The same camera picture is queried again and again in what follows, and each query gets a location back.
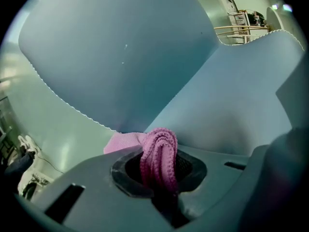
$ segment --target bright light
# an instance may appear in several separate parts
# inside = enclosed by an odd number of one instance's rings
[[[292,7],[291,7],[289,4],[284,4],[284,5],[283,5],[283,9],[286,10],[286,11],[290,11],[290,12],[293,11],[293,10],[292,10]]]

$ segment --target black cable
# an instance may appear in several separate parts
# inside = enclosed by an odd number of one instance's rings
[[[41,158],[41,157],[39,157],[38,155],[37,155],[37,157],[40,158],[40,159],[42,159],[42,160],[44,160],[44,161],[47,161],[56,171],[58,171],[58,172],[60,172],[60,173],[63,174],[63,172],[61,172],[60,170],[58,170],[57,168],[55,168],[48,160],[46,160],[46,159],[44,159],[44,158]]]

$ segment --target green floor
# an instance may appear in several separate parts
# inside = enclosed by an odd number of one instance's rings
[[[214,27],[230,25],[219,0],[199,0]],[[90,157],[103,154],[113,131],[88,119],[57,97],[20,52],[18,35],[31,8],[16,17],[0,55],[1,89],[8,96],[14,126],[30,135],[49,160],[65,172]],[[51,167],[45,174],[60,175]]]

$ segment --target black mesh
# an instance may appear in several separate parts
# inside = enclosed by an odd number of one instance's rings
[[[127,175],[139,182],[142,183],[141,181],[141,176],[140,176],[140,158],[142,156],[142,153],[139,155],[131,158],[129,161],[126,163],[126,173]],[[186,159],[180,157],[178,154],[176,155],[176,169],[175,169],[175,175],[177,182],[182,181],[186,176],[188,176],[192,171],[192,163],[187,161]]]

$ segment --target pink towel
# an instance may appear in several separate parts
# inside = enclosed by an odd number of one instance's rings
[[[140,159],[140,174],[143,184],[152,189],[176,193],[175,176],[177,138],[166,128],[156,128],[142,141],[143,155]]]
[[[143,184],[152,189],[178,190],[175,176],[177,138],[166,128],[156,128],[148,134],[116,132],[104,147],[105,154],[132,146],[142,145],[143,155],[140,159],[140,174]]]

